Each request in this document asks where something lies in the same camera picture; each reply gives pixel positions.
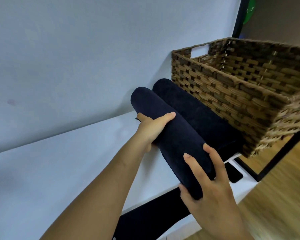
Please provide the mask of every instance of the left hand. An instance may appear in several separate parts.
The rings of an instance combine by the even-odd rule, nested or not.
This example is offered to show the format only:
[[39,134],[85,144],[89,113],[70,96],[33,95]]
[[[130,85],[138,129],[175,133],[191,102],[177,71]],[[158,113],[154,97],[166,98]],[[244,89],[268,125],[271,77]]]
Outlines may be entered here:
[[138,118],[138,120],[141,121],[141,123],[136,131],[136,135],[139,135],[140,137],[146,140],[147,152],[151,150],[151,143],[158,137],[158,135],[164,129],[165,125],[169,121],[173,120],[175,116],[176,113],[171,112],[166,113],[164,116],[153,120],[142,113],[137,114],[136,117]]

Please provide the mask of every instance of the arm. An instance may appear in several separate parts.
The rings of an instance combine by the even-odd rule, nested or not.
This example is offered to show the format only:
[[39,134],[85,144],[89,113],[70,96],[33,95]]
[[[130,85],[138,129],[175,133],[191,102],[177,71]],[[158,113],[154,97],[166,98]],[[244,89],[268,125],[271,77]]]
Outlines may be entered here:
[[179,185],[181,199],[198,224],[217,240],[253,240],[244,227],[236,204],[223,161],[215,149],[203,145],[209,153],[216,170],[216,178],[211,181],[195,158],[184,154],[184,160],[201,185],[203,198],[195,200],[188,190]]
[[152,120],[139,113],[136,133],[106,168],[73,200],[41,237],[55,239],[111,239],[137,174],[151,143],[176,114]]

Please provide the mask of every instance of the green object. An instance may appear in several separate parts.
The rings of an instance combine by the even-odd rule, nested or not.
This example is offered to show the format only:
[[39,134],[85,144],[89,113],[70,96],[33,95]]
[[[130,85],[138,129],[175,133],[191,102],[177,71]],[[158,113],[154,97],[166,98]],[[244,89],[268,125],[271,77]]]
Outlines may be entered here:
[[246,24],[250,20],[252,14],[254,13],[255,8],[256,8],[256,0],[250,0],[248,4],[247,14],[244,18],[243,24]]

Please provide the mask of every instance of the dark blue rolled towel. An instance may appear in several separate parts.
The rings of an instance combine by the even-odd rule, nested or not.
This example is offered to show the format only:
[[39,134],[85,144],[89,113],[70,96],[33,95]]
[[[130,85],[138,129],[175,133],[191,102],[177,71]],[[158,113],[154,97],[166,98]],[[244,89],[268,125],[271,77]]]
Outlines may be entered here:
[[176,109],[166,104],[148,88],[137,88],[131,95],[131,104],[137,113],[143,113],[152,119],[166,113],[176,112],[176,117],[168,122],[155,142],[164,159],[191,196],[195,199],[202,198],[202,189],[183,159],[184,153],[190,154],[198,161],[211,180],[215,178],[216,173],[212,161],[202,148],[205,143],[202,137]]
[[207,144],[216,149],[223,161],[241,151],[243,137],[240,131],[171,80],[158,80],[152,90],[178,111]]

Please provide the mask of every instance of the fingernail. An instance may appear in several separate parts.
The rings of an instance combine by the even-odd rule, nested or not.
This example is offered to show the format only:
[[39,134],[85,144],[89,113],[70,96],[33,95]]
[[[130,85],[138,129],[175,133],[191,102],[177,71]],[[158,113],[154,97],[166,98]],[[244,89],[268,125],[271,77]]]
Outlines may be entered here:
[[184,157],[184,158],[189,158],[190,155],[189,155],[188,153],[184,153],[184,154],[183,154],[183,157]]

